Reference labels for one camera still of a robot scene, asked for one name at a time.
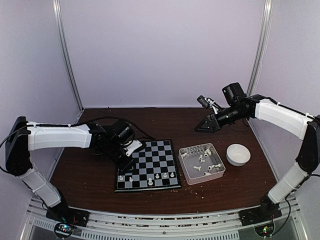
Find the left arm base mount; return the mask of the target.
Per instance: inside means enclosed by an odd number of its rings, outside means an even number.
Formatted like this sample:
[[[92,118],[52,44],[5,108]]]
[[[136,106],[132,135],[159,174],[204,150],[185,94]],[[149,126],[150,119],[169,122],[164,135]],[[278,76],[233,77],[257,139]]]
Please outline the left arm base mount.
[[[42,208],[46,210],[45,217],[56,221],[53,227],[53,233],[58,239],[65,240],[69,238],[78,227],[86,227],[90,213],[86,210],[80,210],[68,207],[66,212],[61,209],[49,207],[44,201]]]

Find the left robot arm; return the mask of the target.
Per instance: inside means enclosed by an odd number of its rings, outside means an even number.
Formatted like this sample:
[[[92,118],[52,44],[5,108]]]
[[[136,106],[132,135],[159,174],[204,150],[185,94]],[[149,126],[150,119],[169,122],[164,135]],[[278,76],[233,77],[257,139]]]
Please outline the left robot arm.
[[[97,154],[106,155],[119,170],[126,171],[132,164],[132,154],[143,144],[135,139],[130,125],[121,119],[102,126],[94,121],[36,123],[19,116],[1,145],[5,147],[4,172],[22,180],[55,217],[67,222],[72,218],[67,201],[31,162],[30,152],[51,148],[92,148]]]

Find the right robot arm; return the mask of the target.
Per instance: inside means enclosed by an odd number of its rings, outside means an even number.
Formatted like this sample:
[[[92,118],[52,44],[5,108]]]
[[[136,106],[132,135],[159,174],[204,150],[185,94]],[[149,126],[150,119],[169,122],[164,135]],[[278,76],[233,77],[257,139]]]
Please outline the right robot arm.
[[[260,94],[247,96],[238,82],[222,89],[228,107],[219,106],[213,99],[200,95],[197,101],[211,114],[195,127],[199,133],[215,133],[237,120],[258,119],[288,131],[302,140],[293,166],[282,179],[260,199],[256,210],[259,220],[268,220],[279,203],[300,187],[320,164],[320,117],[302,113]]]

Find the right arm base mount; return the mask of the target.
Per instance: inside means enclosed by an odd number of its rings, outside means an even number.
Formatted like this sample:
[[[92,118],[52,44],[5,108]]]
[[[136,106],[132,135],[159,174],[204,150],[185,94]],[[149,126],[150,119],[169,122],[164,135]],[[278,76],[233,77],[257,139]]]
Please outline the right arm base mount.
[[[238,212],[242,226],[254,225],[259,237],[271,237],[276,232],[275,218],[282,216],[280,204],[274,203],[267,195],[260,199],[260,205]]]

